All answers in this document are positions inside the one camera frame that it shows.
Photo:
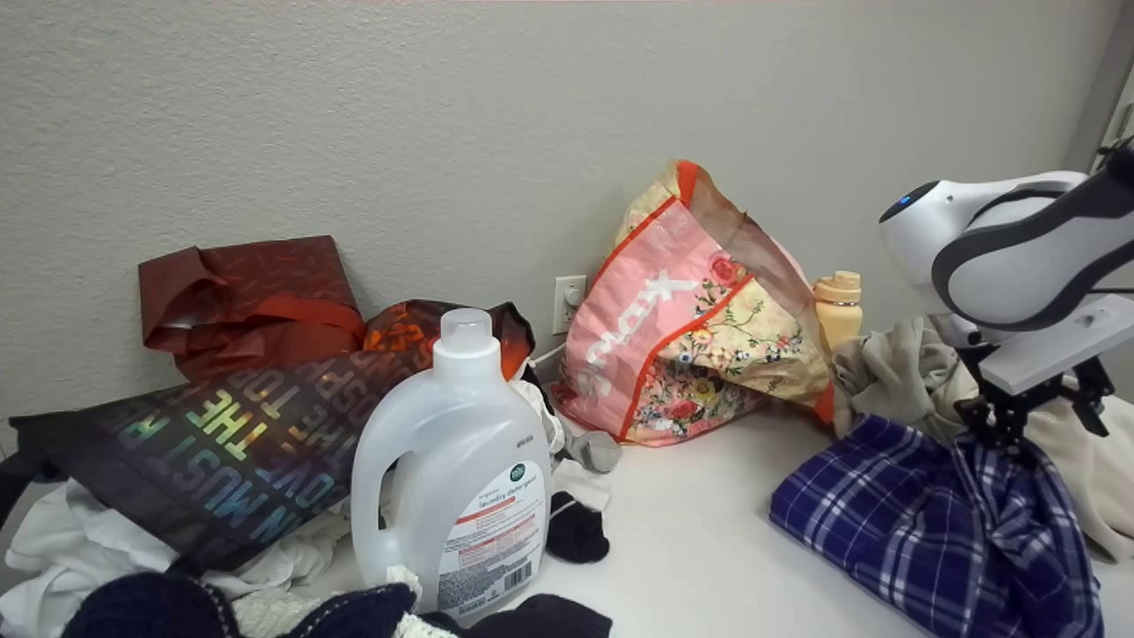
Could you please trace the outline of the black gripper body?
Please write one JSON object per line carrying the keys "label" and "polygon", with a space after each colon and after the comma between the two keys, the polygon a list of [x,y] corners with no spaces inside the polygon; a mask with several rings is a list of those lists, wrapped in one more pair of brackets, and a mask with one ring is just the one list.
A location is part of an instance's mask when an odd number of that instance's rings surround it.
{"label": "black gripper body", "polygon": [[1097,359],[1081,361],[1070,377],[1042,379],[1023,392],[1000,391],[980,373],[980,353],[966,353],[964,368],[976,377],[977,392],[958,401],[952,410],[960,416],[964,428],[986,445],[1022,444],[1029,416],[1056,397],[1063,397],[1075,407],[1085,432],[1107,436],[1101,401],[1111,392],[1111,379]]}

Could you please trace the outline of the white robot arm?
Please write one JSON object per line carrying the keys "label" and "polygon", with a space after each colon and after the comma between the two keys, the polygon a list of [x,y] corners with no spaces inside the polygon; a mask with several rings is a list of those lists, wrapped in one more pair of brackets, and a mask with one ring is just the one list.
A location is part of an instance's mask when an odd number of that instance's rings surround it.
{"label": "white robot arm", "polygon": [[1011,445],[1063,397],[1107,436],[1101,353],[1134,338],[1134,299],[1110,276],[1134,262],[1134,144],[1085,170],[925,182],[889,200],[879,234],[921,307],[977,384],[960,421]]}

